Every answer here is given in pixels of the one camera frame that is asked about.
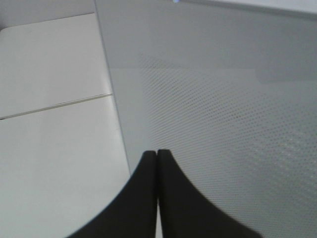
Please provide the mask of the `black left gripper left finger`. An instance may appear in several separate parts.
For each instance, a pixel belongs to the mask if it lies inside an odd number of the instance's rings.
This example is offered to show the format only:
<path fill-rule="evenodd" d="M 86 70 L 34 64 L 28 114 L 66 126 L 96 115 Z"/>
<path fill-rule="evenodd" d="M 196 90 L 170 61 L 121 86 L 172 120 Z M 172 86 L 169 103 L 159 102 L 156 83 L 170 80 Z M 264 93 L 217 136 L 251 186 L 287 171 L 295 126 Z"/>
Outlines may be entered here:
<path fill-rule="evenodd" d="M 157 224 L 156 158 L 155 151 L 145 151 L 114 200 L 69 237 L 154 238 Z"/>

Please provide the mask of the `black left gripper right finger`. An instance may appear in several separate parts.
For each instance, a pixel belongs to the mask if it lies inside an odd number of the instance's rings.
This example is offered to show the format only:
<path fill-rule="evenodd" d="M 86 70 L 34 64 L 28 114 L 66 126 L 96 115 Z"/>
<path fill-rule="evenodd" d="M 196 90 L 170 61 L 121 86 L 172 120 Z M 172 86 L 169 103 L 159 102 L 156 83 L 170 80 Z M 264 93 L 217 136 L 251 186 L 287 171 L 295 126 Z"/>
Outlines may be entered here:
<path fill-rule="evenodd" d="M 157 155 L 158 200 L 165 238 L 260 238 L 206 199 L 185 176 L 172 152 Z"/>

